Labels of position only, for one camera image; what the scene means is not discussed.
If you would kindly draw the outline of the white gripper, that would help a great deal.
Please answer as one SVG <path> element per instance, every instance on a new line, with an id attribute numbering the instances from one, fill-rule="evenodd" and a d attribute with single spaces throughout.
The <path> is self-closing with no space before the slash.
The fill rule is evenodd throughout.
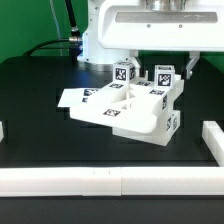
<path id="1" fill-rule="evenodd" d="M 200 52 L 224 52 L 224 0 L 185 0 L 181 11 L 154 11 L 150 0 L 106 0 L 100 7 L 98 40 L 104 48 L 129 49 L 136 76 L 146 78 L 137 50 L 192 51 L 186 78 Z"/>

